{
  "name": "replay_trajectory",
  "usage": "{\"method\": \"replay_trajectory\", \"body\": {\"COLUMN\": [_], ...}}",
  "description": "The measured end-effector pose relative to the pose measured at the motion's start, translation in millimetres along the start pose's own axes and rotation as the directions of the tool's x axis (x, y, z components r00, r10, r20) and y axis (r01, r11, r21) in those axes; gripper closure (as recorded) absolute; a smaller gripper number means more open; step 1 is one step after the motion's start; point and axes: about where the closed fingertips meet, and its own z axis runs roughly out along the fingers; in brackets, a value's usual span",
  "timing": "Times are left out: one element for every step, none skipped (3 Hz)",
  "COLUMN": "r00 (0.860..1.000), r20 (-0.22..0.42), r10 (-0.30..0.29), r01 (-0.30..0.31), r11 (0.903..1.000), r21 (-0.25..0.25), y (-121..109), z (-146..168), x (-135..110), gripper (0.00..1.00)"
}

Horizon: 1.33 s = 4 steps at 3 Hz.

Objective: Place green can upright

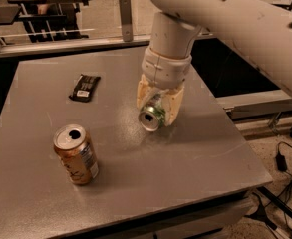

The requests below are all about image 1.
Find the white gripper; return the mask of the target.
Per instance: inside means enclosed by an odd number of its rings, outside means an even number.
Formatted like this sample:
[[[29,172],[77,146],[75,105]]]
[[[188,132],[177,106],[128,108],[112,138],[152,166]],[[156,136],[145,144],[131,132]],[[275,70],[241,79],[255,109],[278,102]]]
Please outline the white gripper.
[[[162,95],[162,107],[165,111],[164,125],[174,123],[181,107],[186,75],[192,56],[184,59],[172,59],[146,48],[142,61],[143,75],[138,83],[137,108],[140,110],[159,89],[168,89]]]

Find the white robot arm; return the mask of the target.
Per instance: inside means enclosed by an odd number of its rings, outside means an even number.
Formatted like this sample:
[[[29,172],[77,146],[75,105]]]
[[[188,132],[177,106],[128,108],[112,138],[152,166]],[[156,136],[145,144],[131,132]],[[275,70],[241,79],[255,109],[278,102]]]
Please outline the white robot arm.
[[[154,15],[138,84],[139,122],[147,131],[177,118],[194,39],[211,32],[292,97],[292,12],[260,0],[150,0]]]

